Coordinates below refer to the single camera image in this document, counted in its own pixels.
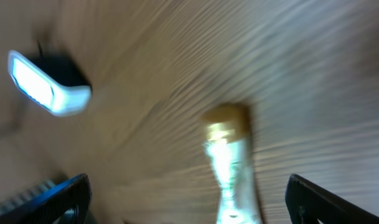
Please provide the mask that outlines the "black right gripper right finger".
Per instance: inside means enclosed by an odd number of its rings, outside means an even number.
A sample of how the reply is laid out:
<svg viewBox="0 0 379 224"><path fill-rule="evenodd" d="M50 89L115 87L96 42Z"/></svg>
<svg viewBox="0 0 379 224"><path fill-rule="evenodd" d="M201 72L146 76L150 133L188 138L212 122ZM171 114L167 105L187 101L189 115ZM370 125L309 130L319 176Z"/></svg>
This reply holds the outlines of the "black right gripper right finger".
<svg viewBox="0 0 379 224"><path fill-rule="evenodd" d="M285 202L296 224L379 224L379 217L297 174L289 177Z"/></svg>

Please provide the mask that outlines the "white barcode scanner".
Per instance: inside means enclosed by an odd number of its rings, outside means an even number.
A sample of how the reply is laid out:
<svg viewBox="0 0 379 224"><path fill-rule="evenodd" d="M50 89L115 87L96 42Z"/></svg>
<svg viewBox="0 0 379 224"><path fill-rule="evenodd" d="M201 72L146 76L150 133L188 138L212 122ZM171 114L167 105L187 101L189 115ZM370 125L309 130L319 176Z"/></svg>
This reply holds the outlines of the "white barcode scanner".
<svg viewBox="0 0 379 224"><path fill-rule="evenodd" d="M15 86L53 116L79 114L91 99L90 82L66 55L23 55L11 50L7 66Z"/></svg>

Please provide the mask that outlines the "dark grey plastic basket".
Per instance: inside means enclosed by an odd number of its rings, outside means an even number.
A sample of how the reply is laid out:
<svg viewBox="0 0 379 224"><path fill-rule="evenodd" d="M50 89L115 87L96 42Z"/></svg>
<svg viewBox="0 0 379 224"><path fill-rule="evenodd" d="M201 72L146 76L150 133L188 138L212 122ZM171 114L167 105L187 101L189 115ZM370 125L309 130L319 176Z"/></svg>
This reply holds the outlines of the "dark grey plastic basket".
<svg viewBox="0 0 379 224"><path fill-rule="evenodd" d="M24 189L21 192L12 194L0 201L0 216L5 213L14 210L17 207L29 202L30 200L36 198L37 196L49 191L54 188L56 184L52 180L45 180L31 188Z"/></svg>

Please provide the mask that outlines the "white tube with gold cap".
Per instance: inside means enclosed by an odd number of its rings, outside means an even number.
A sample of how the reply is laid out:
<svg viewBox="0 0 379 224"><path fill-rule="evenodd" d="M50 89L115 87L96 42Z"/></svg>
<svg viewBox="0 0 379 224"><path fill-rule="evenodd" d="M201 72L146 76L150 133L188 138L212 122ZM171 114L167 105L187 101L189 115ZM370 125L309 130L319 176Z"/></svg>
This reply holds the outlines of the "white tube with gold cap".
<svg viewBox="0 0 379 224"><path fill-rule="evenodd" d="M248 108L239 103L220 104L207 110L200 122L205 154L220 189L216 222L262 224Z"/></svg>

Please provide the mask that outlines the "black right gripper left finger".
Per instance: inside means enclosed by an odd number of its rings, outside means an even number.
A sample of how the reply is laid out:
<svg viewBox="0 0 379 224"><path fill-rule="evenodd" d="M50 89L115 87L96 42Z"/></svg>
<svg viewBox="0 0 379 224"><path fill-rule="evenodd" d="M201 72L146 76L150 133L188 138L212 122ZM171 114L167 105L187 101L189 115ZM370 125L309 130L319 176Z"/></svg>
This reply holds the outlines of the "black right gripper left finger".
<svg viewBox="0 0 379 224"><path fill-rule="evenodd" d="M85 223L92 192L89 178L79 174L0 216L0 224Z"/></svg>

